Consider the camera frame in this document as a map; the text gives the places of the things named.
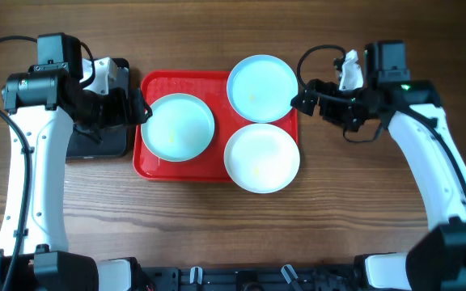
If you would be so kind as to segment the light blue plate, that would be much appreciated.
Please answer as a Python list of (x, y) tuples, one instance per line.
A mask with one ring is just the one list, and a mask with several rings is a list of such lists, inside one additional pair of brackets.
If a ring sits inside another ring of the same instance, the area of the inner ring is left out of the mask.
[(168, 162), (185, 162), (200, 155), (214, 137), (215, 120), (196, 96), (174, 93), (154, 101), (152, 116), (141, 125), (146, 148)]
[(266, 54), (244, 58), (227, 78), (227, 98), (236, 113), (254, 123), (286, 116), (298, 94), (294, 71), (283, 60)]

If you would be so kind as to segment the white plate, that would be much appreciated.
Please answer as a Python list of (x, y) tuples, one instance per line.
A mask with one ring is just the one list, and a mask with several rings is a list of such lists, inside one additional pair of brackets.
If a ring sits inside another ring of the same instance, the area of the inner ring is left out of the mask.
[(231, 180), (258, 194), (282, 190), (297, 175), (301, 157), (294, 139), (272, 124), (250, 124), (236, 131), (224, 150)]

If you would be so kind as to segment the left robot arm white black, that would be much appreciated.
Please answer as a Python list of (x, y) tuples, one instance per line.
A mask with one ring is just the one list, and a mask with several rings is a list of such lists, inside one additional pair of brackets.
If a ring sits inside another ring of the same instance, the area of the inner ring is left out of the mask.
[(103, 129), (144, 124), (142, 93), (92, 88), (86, 44), (58, 32), (35, 38), (37, 63), (12, 74), (0, 117), (11, 134), (11, 165), (0, 229), (0, 290), (152, 290), (135, 258), (101, 263), (69, 252), (63, 214), (65, 164), (73, 132), (97, 139)]

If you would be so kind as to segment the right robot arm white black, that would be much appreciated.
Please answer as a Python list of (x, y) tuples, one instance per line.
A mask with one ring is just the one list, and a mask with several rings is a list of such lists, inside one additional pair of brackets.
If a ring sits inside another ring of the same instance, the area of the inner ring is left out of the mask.
[(337, 82), (300, 81), (292, 107), (345, 133), (377, 120), (409, 164), (429, 228), (409, 251), (357, 256), (353, 287), (466, 290), (466, 165), (434, 84), (412, 79), (400, 40), (366, 45), (363, 61), (343, 52), (333, 65)]

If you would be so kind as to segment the light blue plate top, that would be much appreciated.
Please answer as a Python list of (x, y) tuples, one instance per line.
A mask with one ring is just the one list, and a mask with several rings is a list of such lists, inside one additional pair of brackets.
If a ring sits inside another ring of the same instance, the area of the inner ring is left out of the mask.
[(236, 113), (254, 123), (286, 116), (298, 94), (294, 71), (283, 60), (266, 54), (244, 58), (227, 78), (227, 98)]

